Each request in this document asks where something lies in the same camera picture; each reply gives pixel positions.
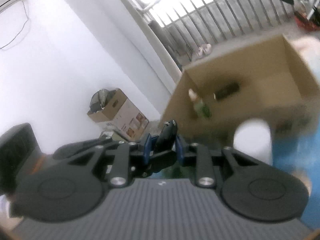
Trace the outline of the black glossy tube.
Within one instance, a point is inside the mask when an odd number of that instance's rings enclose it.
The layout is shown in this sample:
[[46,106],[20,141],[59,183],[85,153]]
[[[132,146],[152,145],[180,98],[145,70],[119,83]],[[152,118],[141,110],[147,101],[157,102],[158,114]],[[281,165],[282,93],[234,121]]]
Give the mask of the black glossy tube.
[[177,122],[175,120],[166,121],[157,139],[152,140],[153,163],[171,163],[177,159],[177,154],[172,150],[177,136]]

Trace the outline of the white supplement bottle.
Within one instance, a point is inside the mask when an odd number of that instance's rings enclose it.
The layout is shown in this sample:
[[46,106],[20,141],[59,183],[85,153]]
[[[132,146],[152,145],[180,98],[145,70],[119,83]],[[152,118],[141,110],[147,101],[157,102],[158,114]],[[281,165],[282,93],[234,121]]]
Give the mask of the white supplement bottle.
[[233,147],[268,165],[273,164],[271,130],[262,119],[249,119],[240,124],[234,133]]

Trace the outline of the green dropper bottle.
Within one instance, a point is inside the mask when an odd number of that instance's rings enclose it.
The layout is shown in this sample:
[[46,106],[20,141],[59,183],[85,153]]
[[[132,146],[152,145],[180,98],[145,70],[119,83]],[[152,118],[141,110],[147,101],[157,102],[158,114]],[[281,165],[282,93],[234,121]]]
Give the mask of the green dropper bottle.
[[202,100],[199,95],[191,88],[188,90],[189,98],[193,104],[193,109],[199,118],[210,118],[212,113],[208,105]]

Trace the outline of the black matte cylinder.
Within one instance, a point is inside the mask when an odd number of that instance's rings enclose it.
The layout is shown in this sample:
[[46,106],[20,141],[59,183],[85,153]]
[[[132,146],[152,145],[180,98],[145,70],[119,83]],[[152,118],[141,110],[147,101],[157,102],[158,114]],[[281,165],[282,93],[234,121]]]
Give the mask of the black matte cylinder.
[[214,99],[216,101],[221,101],[226,99],[227,97],[237,93],[240,90],[240,86],[237,82],[232,82],[225,87],[214,92]]

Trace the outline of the printed cardboard box on floor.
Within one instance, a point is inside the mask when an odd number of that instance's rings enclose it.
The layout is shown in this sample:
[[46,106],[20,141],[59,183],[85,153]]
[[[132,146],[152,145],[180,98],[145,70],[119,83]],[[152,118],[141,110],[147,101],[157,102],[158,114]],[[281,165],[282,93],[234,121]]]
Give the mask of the printed cardboard box on floor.
[[115,95],[103,110],[88,111],[87,115],[105,131],[114,131],[128,141],[138,140],[149,120],[121,89],[115,90]]

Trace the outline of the bag in floor box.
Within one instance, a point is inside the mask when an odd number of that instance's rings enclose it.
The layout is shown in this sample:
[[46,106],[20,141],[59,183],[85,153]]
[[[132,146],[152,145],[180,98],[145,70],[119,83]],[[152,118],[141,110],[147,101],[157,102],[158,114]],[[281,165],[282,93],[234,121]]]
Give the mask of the bag in floor box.
[[108,102],[113,98],[115,93],[116,90],[101,89],[97,91],[91,98],[89,111],[91,113],[95,113],[103,110]]

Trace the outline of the large cardboard box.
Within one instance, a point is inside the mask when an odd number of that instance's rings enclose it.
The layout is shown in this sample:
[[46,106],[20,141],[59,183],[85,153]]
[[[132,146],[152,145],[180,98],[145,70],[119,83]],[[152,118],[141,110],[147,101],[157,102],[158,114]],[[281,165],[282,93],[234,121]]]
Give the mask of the large cardboard box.
[[[310,60],[319,61],[319,40],[285,36],[255,42],[186,68],[162,115],[175,120],[180,135],[230,138],[249,119],[266,121],[275,138],[315,132],[319,126],[319,81]],[[216,101],[214,92],[232,82],[240,90]],[[208,105],[212,116],[199,118],[188,90]]]

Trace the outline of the white shoes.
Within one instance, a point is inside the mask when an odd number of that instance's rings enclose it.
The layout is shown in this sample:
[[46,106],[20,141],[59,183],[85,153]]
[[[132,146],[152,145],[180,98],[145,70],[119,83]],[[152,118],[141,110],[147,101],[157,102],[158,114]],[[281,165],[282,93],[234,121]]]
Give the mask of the white shoes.
[[197,52],[195,53],[195,59],[202,59],[204,57],[207,57],[208,55],[210,55],[212,53],[212,45],[211,44],[203,44],[201,45]]

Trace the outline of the metal balcony railing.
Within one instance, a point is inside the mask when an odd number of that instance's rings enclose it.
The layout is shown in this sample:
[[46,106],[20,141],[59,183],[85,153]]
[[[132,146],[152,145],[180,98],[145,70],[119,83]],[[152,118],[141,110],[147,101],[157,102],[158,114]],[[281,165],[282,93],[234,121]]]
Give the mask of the metal balcony railing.
[[215,45],[293,21],[280,0],[128,0],[180,63],[203,44]]

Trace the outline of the wheelchair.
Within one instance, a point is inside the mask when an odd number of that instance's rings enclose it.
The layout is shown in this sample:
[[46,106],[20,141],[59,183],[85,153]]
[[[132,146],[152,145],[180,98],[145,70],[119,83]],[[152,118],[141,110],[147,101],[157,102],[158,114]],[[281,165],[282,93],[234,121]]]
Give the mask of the wheelchair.
[[280,0],[293,6],[297,26],[307,32],[319,31],[319,0]]

